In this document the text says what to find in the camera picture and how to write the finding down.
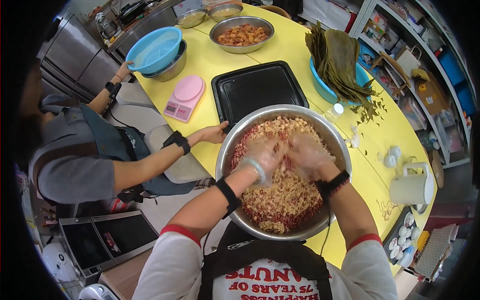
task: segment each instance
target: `blue basin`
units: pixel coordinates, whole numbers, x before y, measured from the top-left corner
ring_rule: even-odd
[[[366,84],[370,79],[368,78],[367,72],[364,70],[364,68],[357,62],[355,65],[356,69],[356,80],[357,83],[361,86]],[[315,70],[315,67],[313,65],[313,59],[310,57],[310,71],[312,72],[313,76],[313,86],[315,87],[315,90],[317,93],[322,96],[323,99],[325,99],[327,102],[335,104],[337,103],[337,96],[336,94],[320,79],[320,77],[317,74],[317,71]],[[347,103],[344,101],[340,102],[343,106],[347,106]],[[360,105],[358,103],[354,103],[352,101],[348,102],[348,105]]]

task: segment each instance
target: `bowl of broth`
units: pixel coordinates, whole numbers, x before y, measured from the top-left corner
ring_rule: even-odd
[[[243,11],[243,6],[235,3],[218,5],[208,11],[208,16],[215,22],[221,22],[226,19],[230,19],[239,16]]]
[[[205,20],[207,16],[207,10],[205,8],[197,8],[188,11],[175,19],[175,24],[181,28],[192,28],[200,24]]]

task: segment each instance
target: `stainless steel refrigerator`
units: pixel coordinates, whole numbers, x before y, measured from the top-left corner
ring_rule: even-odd
[[[115,75],[120,64],[89,35],[70,9],[58,16],[60,24],[53,38],[42,45],[43,96],[62,94],[88,103]]]

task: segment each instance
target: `hand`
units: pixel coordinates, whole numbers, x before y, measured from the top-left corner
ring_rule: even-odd
[[[227,136],[223,129],[228,125],[228,121],[223,121],[217,126],[208,126],[197,131],[200,134],[201,142],[209,142],[212,144],[221,144]]]
[[[330,173],[340,172],[324,147],[307,134],[297,133],[288,139],[292,148],[287,156],[297,168],[297,174],[307,180],[331,180]]]
[[[124,61],[115,75],[120,77],[120,79],[122,79],[123,81],[125,77],[127,77],[127,75],[131,73],[131,71],[128,69],[128,65],[131,64],[133,64],[133,61]]]
[[[240,161],[237,168],[242,168],[245,165],[250,165],[248,162],[246,162],[248,161],[245,160],[246,158],[254,160],[262,168],[266,175],[265,182],[262,182],[261,184],[271,186],[273,172],[282,161],[285,153],[285,144],[277,138],[259,138],[249,140],[247,142],[247,152],[245,153],[245,156],[243,157],[242,161]]]

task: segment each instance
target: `microwave oven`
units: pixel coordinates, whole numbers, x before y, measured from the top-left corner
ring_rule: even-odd
[[[150,249],[157,232],[141,211],[59,219],[60,242],[90,285],[100,274]]]

